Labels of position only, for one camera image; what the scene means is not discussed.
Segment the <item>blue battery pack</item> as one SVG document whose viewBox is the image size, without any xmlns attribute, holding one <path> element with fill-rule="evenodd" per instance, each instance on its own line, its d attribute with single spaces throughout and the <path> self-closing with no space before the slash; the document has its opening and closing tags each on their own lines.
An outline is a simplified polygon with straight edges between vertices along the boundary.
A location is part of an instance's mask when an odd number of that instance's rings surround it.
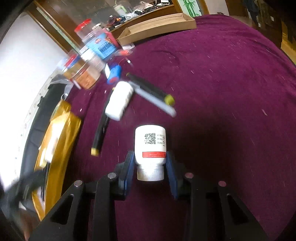
<svg viewBox="0 0 296 241">
<path fill-rule="evenodd" d="M 119 65 L 114 65 L 111 68 L 108 67 L 105 70 L 107 84 L 111 85 L 111 84 L 118 82 L 121 78 L 121 71 L 122 71 L 122 68 Z"/>
</svg>

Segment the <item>red lid plastic jar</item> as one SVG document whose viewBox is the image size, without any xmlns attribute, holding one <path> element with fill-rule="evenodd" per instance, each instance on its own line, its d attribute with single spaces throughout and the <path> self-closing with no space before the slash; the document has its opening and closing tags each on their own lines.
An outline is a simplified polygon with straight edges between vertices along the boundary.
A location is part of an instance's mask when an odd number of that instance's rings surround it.
<svg viewBox="0 0 296 241">
<path fill-rule="evenodd" d="M 74 32 L 83 40 L 92 31 L 92 27 L 92 20 L 86 19 L 74 29 Z"/>
</svg>

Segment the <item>purple velvet tablecloth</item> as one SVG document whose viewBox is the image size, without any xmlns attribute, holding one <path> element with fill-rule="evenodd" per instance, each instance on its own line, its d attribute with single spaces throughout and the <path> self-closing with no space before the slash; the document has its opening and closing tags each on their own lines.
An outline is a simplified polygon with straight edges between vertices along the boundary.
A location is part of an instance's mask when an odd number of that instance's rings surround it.
<svg viewBox="0 0 296 241">
<path fill-rule="evenodd" d="M 93 157 L 111 87 L 102 76 L 90 90 L 71 90 L 67 99 L 82 125 L 63 188 L 109 173 L 133 149 L 138 126 L 160 125 L 177 161 L 194 174 L 225 181 L 274 240 L 295 213 L 295 65 L 236 19 L 207 15 L 196 23 L 196 29 L 138 44 L 128 61 L 114 60 L 123 73 L 171 94 L 176 117 L 134 95 Z"/>
</svg>

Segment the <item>bamboo painting panel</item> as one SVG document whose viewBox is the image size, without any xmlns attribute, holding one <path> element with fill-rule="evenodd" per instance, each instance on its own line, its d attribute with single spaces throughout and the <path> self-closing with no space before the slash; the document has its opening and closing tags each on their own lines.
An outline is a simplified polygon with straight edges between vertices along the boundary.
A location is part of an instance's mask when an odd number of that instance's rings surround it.
<svg viewBox="0 0 296 241">
<path fill-rule="evenodd" d="M 201 16 L 201 10 L 196 0 L 178 0 L 182 12 L 194 18 Z"/>
</svg>

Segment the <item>silver black pen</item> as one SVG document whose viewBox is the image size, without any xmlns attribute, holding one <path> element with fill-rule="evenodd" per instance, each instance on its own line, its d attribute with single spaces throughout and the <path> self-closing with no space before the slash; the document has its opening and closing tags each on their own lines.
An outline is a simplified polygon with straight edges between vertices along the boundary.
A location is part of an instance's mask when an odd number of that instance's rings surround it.
<svg viewBox="0 0 296 241">
<path fill-rule="evenodd" d="M 145 90 L 141 89 L 138 85 L 133 83 L 132 81 L 128 81 L 128 83 L 133 87 L 136 94 L 140 95 L 142 98 L 146 99 L 150 103 L 157 106 L 159 109 L 164 111 L 165 113 L 169 114 L 171 117 L 176 116 L 176 110 L 172 107 L 167 105 L 165 102 L 161 101 L 157 97 L 153 96 L 152 94 L 149 94 Z"/>
</svg>

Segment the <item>clear jar orange label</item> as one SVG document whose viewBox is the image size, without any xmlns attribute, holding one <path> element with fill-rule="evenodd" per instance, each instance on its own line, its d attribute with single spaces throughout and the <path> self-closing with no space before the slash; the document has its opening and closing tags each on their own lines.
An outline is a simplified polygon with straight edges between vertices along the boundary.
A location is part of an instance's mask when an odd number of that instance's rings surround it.
<svg viewBox="0 0 296 241">
<path fill-rule="evenodd" d="M 79 89 L 91 89 L 100 77 L 100 72 L 77 53 L 70 53 L 62 60 L 61 72 Z"/>
</svg>

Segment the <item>gold black pen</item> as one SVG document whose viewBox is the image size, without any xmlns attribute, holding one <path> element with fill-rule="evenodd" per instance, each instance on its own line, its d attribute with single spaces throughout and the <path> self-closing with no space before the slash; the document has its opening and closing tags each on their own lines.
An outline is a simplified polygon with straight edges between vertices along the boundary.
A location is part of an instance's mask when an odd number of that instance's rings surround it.
<svg viewBox="0 0 296 241">
<path fill-rule="evenodd" d="M 96 131 L 95 131 L 95 135 L 94 135 L 94 139 L 93 139 L 93 143 L 92 143 L 92 147 L 91 147 L 91 155 L 95 156 L 95 157 L 99 156 L 102 146 L 103 146 L 104 137 L 105 137 L 106 130 L 108 127 L 108 123 L 109 123 L 109 117 L 106 115 L 105 110 L 106 110 L 106 107 L 110 101 L 113 90 L 114 89 L 112 89 L 110 91 L 110 93 L 108 94 L 108 97 L 107 97 L 104 107 L 102 109 L 102 114 L 101 114 L 99 123 L 98 123 Z"/>
</svg>

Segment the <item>black bag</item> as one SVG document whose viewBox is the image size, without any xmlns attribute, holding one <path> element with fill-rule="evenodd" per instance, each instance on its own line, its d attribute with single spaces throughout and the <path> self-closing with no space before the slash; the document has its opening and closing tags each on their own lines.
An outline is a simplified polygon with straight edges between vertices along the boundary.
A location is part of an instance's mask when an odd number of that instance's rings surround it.
<svg viewBox="0 0 296 241">
<path fill-rule="evenodd" d="M 53 84 L 37 104 L 37 113 L 32 122 L 23 151 L 20 176 L 30 174 L 35 166 L 39 148 L 50 123 L 50 117 L 64 94 L 65 84 Z"/>
</svg>

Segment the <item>blue label plastic jar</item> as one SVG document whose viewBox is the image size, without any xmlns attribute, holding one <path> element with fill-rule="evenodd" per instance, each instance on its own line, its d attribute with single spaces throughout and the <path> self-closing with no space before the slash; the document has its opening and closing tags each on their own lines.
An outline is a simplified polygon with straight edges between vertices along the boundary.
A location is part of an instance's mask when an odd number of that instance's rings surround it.
<svg viewBox="0 0 296 241">
<path fill-rule="evenodd" d="M 102 60 L 110 58 L 118 50 L 114 37 L 106 29 L 92 31 L 82 42 Z"/>
</svg>

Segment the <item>white pill bottle red label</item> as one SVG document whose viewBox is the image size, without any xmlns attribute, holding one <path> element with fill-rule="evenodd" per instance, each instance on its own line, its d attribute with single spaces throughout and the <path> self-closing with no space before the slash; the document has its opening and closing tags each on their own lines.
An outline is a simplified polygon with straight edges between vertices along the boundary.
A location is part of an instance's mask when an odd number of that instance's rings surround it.
<svg viewBox="0 0 296 241">
<path fill-rule="evenodd" d="M 138 180 L 145 182 L 164 180 L 167 155 L 165 128 L 156 125 L 137 127 L 134 154 Z"/>
</svg>

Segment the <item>gold tray box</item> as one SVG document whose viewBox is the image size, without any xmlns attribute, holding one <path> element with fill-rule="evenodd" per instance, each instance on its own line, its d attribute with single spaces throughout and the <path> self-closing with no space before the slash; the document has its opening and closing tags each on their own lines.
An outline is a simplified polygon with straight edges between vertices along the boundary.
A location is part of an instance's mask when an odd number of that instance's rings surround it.
<svg viewBox="0 0 296 241">
<path fill-rule="evenodd" d="M 71 112 L 71 105 L 61 100 L 55 107 L 39 148 L 35 171 L 47 169 L 44 197 L 41 189 L 32 192 L 32 201 L 42 220 L 62 196 L 63 182 L 81 119 Z"/>
</svg>

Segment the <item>slim black pen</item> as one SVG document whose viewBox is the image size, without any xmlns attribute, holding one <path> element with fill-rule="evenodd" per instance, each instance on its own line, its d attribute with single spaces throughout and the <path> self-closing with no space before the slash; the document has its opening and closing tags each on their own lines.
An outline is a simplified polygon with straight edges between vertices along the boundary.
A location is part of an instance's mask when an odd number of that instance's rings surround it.
<svg viewBox="0 0 296 241">
<path fill-rule="evenodd" d="M 172 95 L 164 92 L 160 88 L 156 87 L 152 83 L 146 81 L 144 78 L 138 77 L 136 75 L 133 75 L 131 73 L 126 73 L 126 77 L 129 78 L 129 80 L 134 83 L 135 85 L 139 86 L 144 91 L 148 92 L 149 94 L 153 95 L 154 97 L 160 99 L 165 104 L 169 106 L 175 105 L 175 100 L 172 97 Z"/>
</svg>

